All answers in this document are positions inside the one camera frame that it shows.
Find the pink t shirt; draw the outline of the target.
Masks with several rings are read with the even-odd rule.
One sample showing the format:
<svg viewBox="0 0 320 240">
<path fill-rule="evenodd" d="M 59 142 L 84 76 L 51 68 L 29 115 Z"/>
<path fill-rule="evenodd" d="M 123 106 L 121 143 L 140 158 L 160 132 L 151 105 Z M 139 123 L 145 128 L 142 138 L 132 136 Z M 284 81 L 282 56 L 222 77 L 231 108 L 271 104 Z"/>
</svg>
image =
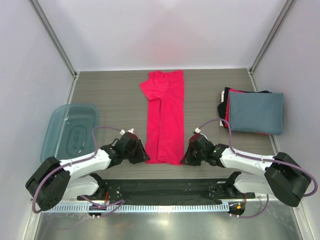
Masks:
<svg viewBox="0 0 320 240">
<path fill-rule="evenodd" d="M 180 165 L 185 152 L 184 72 L 153 71 L 139 87 L 148 101 L 147 163 Z"/>
</svg>

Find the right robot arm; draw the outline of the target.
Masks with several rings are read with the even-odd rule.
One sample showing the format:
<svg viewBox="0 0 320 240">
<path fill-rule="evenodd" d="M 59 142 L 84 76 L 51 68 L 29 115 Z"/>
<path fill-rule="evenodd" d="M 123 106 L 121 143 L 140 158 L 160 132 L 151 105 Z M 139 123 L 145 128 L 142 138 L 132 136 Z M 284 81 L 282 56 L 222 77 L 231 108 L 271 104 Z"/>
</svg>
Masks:
<svg viewBox="0 0 320 240">
<path fill-rule="evenodd" d="M 235 169 L 225 182 L 231 198 L 240 194 L 257 193 L 276 197 L 283 204 L 297 207 L 311 184 L 311 176 L 288 154 L 258 155 L 239 151 L 226 144 L 214 145 L 196 133 L 189 139 L 183 165 L 199 166 L 206 162 L 214 167 Z"/>
</svg>

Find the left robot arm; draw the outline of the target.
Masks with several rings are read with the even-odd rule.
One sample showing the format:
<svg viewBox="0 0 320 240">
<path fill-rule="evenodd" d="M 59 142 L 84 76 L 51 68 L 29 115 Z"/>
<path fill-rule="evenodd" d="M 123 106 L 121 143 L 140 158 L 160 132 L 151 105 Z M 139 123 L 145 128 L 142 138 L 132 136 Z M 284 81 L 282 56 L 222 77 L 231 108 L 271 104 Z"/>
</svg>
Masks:
<svg viewBox="0 0 320 240">
<path fill-rule="evenodd" d="M 102 199 L 107 184 L 96 172 L 120 165 L 124 160 L 131 164 L 150 160 L 142 141 L 130 131 L 84 156 L 62 160 L 54 156 L 47 158 L 25 184 L 32 196 L 32 211 L 36 214 L 48 211 L 62 200 L 77 197 Z"/>
</svg>

